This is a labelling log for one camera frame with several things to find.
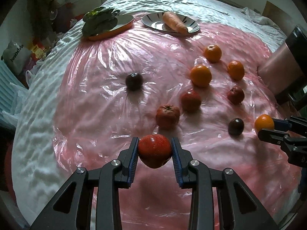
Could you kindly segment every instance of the pink plastic sheet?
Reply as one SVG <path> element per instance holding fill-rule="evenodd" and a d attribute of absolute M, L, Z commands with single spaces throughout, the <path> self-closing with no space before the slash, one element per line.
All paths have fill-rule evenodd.
<path fill-rule="evenodd" d="M 69 173 L 81 166 L 95 169 L 128 148 L 133 136 L 177 136 L 182 147 L 208 167 L 232 167 L 274 215 L 297 187 L 300 169 L 287 163 L 278 146 L 260 142 L 253 129 L 260 114 L 285 116 L 257 76 L 257 67 L 270 50 L 256 36 L 216 23 L 201 24 L 197 35 L 178 39 L 145 28 L 143 15 L 136 14 L 133 27 L 116 37 L 77 47 L 60 87 L 54 119 L 59 165 Z M 209 44 L 222 49 L 216 64 L 202 57 Z M 245 77 L 237 83 L 227 73 L 232 60 L 245 67 Z M 199 63 L 212 73 L 210 87 L 195 88 L 202 97 L 201 110 L 194 115 L 182 112 L 174 131 L 159 131 L 157 108 L 164 103 L 180 106 L 180 95 L 192 88 L 189 71 Z M 132 72 L 144 77 L 141 91 L 126 91 L 125 78 Z M 226 97 L 234 85 L 245 92 L 239 106 Z M 245 130 L 231 138 L 228 123 L 236 117 L 244 120 Z M 123 229 L 186 230 L 190 203 L 191 191 L 178 187 L 171 160 L 157 170 L 139 160 L 132 187 L 120 190 Z M 217 227 L 216 204 L 215 219 Z"/>

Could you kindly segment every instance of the mandarin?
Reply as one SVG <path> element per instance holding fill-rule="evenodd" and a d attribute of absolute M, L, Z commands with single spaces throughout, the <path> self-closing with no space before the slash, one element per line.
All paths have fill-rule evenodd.
<path fill-rule="evenodd" d="M 190 79 L 196 86 L 207 87 L 212 80 L 211 71 L 204 65 L 196 65 L 191 70 Z"/>
<path fill-rule="evenodd" d="M 261 129 L 269 129 L 273 130 L 274 129 L 274 121 L 273 119 L 267 115 L 267 114 L 262 114 L 260 115 L 256 120 L 255 120 L 255 131 L 258 134 L 258 132 Z"/>
<path fill-rule="evenodd" d="M 233 60 L 232 62 L 228 64 L 227 71 L 230 77 L 235 81 L 239 81 L 243 79 L 244 74 L 245 74 L 242 63 L 237 60 Z"/>
<path fill-rule="evenodd" d="M 222 56 L 222 51 L 217 45 L 209 45 L 204 49 L 204 56 L 211 63 L 216 63 Z"/>

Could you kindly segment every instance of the white plastic bag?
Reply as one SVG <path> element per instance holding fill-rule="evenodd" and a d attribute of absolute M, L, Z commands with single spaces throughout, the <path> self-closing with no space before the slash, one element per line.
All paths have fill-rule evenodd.
<path fill-rule="evenodd" d="M 10 83 L 10 85 L 15 90 L 15 97 L 13 99 L 12 107 L 9 112 L 2 111 L 1 114 L 3 115 L 4 121 L 6 123 L 16 128 L 22 105 L 25 103 L 28 96 L 28 89 L 15 85 L 13 83 Z"/>
<path fill-rule="evenodd" d="M 23 45 L 18 45 L 10 41 L 7 48 L 3 51 L 2 57 L 5 64 L 9 67 L 15 76 L 18 76 L 26 62 L 29 61 L 31 51 Z"/>
<path fill-rule="evenodd" d="M 42 65 L 43 65 L 43 61 L 39 60 L 36 62 L 36 65 L 31 70 L 26 71 L 26 82 L 29 87 L 32 84 L 35 78 L 35 75 L 37 74 L 38 70 L 40 69 Z"/>

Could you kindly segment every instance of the orange plate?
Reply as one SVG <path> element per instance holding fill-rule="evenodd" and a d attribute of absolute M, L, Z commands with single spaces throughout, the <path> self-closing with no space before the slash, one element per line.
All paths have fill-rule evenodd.
<path fill-rule="evenodd" d="M 90 41 L 100 41 L 107 38 L 116 36 L 126 30 L 128 30 L 133 25 L 133 16 L 131 15 L 121 15 L 117 17 L 117 25 L 108 32 L 98 34 L 95 36 L 89 36 L 87 39 Z"/>

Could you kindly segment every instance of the metal screw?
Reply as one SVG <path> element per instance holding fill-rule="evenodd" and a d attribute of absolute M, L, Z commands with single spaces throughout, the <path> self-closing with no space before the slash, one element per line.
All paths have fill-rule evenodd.
<path fill-rule="evenodd" d="M 225 173 L 227 175 L 232 175 L 233 174 L 233 170 L 228 168 L 228 169 L 225 170 Z"/>
<path fill-rule="evenodd" d="M 111 161 L 111 164 L 113 166 L 118 166 L 118 165 L 120 165 L 120 160 L 115 159 L 115 160 Z"/>
<path fill-rule="evenodd" d="M 198 166 L 199 165 L 199 161 L 197 161 L 197 160 L 192 160 L 192 161 L 190 161 L 190 163 L 193 166 Z"/>
<path fill-rule="evenodd" d="M 77 173 L 78 174 L 82 174 L 85 172 L 85 168 L 84 167 L 81 167 L 81 168 L 77 168 Z"/>

